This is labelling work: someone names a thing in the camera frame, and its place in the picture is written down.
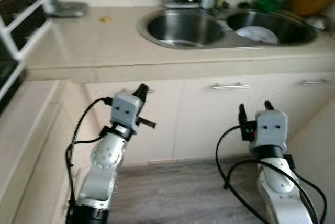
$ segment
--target wooden floor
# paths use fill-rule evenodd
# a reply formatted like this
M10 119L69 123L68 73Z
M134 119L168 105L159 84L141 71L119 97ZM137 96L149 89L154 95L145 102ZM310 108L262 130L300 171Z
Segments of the wooden floor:
M225 160L222 164L227 170L235 161ZM255 165L246 165L236 170L232 183L244 199L265 215L256 188L257 176ZM215 161L204 161L121 170L108 223L260 224L261 221L222 188Z

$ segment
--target kitchen sink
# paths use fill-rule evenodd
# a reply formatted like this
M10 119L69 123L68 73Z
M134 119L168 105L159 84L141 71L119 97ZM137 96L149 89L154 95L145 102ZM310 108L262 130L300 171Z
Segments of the kitchen sink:
M228 16L226 22L234 31L246 26L266 28L275 34L278 44L282 46L308 43L316 36L316 33L303 21L281 13L249 10Z
M146 39L172 48L201 48L225 34L218 20L192 10L162 10L145 17L140 33Z
M279 46L307 44L317 36L300 18L249 9L223 11L215 15L201 9L160 10L144 16L138 29L145 39L175 49L277 46L266 43L266 40L257 40L257 37L240 36L238 30L249 26L262 27L273 35Z

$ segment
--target green bowl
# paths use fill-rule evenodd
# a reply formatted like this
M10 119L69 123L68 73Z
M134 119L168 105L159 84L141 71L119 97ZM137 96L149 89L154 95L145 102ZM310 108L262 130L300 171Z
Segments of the green bowl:
M277 11L281 5L278 0L255 0L255 8L262 12Z

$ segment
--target beige countertop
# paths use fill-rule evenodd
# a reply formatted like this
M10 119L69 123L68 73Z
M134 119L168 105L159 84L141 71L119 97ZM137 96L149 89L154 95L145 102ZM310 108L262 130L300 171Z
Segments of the beige countertop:
M323 33L308 45L255 49L177 50L137 32L157 7L91 8L84 18L54 19L27 56L32 80L109 82L204 76L335 71L335 40ZM99 21L111 17L110 23Z

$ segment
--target white plate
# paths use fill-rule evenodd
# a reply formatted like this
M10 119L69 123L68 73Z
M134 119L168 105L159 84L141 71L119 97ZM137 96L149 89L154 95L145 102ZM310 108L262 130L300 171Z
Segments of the white plate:
M269 29L260 26L246 26L235 31L238 35L256 42L279 44L278 37Z

